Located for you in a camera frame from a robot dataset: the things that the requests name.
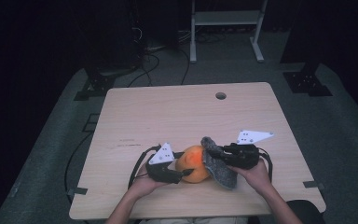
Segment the wooden table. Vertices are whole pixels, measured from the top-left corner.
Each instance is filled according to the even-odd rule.
[[[216,98],[218,92],[226,99]],[[274,132],[255,144],[272,159],[273,185],[286,201],[309,200],[319,211],[325,210],[320,191],[304,187],[313,177],[270,85],[235,83],[110,90],[78,183],[87,193],[76,194],[70,217],[108,218],[146,149],[169,142],[178,152],[200,145],[203,136],[210,136],[218,146],[228,145],[237,140],[241,129]],[[134,206],[131,218],[269,213],[263,198],[239,176],[234,190],[220,187],[211,178],[159,188]]]

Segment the hole in table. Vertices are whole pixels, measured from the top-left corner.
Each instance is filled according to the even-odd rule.
[[[224,100],[224,99],[226,99],[226,94],[225,93],[223,93],[223,92],[218,92],[216,95],[216,98],[217,99],[219,99],[219,100]]]

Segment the gray floor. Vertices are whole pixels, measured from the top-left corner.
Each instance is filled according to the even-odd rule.
[[[198,45],[198,62],[189,66],[184,84],[268,82],[315,180],[324,185],[326,223],[358,223],[358,106],[338,76],[324,65],[318,68],[317,76],[333,96],[291,93],[282,72],[297,71],[303,64],[279,64],[288,33],[261,34],[259,44],[266,59],[263,63],[256,62],[249,36],[227,35],[223,41]],[[189,45],[181,49],[188,54]],[[159,65],[149,73],[151,84],[180,85],[187,67],[185,54],[163,50],[153,55],[159,58]],[[146,56],[145,69],[156,62],[156,58]],[[138,70],[118,78],[115,88],[126,88],[142,73]],[[75,188],[91,141],[82,130],[89,115],[101,111],[104,100],[94,97],[74,101],[86,79],[84,70],[78,71],[62,93],[1,208],[0,223],[79,222],[68,216],[65,169],[77,149],[67,172],[67,186]],[[148,85],[149,80],[143,76],[132,87]],[[273,218],[262,217],[262,223],[273,223]]]

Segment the person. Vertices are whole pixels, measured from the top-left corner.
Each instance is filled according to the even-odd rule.
[[[302,223],[279,192],[272,186],[269,181],[266,164],[262,159],[250,170],[231,166],[228,166],[228,168],[243,176],[248,184],[266,200],[277,223]],[[137,176],[131,187],[121,198],[111,216],[106,220],[106,224],[127,224],[131,210],[139,199],[152,193],[159,187],[168,185],[167,183],[156,182],[148,177],[144,164],[141,166]]]

